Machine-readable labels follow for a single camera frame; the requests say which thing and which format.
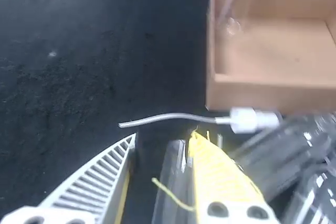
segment black table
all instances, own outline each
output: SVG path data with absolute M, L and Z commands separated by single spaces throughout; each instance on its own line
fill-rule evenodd
M 131 134 L 120 121 L 207 113 L 207 1 L 0 0 L 0 216 L 37 205 Z M 143 169 L 132 178 L 124 223 L 150 222 L 150 177 L 167 141 L 192 127 L 141 130 Z

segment transparent plastic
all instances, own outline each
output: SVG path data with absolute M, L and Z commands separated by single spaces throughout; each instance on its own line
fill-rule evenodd
M 292 117 L 255 135 L 230 157 L 269 201 L 291 186 L 305 167 L 323 161 L 335 139 L 335 114 Z
M 282 224 L 336 223 L 336 171 L 334 166 L 308 169 L 295 191 Z
M 236 12 L 234 5 L 235 0 L 224 0 L 221 4 L 218 24 L 219 29 L 223 26 L 226 27 L 226 33 L 229 35 L 235 35 L 236 33 L 242 31 L 242 20 L 247 16 L 249 5 L 252 0 L 244 0 L 243 6 L 239 7 L 239 11 Z
M 160 182 L 182 202 L 188 202 L 190 187 L 185 159 L 185 140 L 176 140 L 167 145 Z M 181 209 L 164 191 L 158 190 L 154 205 L 152 224 L 185 223 L 188 212 Z

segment white cap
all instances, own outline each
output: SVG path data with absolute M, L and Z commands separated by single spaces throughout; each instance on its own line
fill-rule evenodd
M 232 108 L 230 120 L 234 133 L 254 133 L 265 128 L 276 128 L 282 117 L 280 113 L 254 110 L 253 108 Z

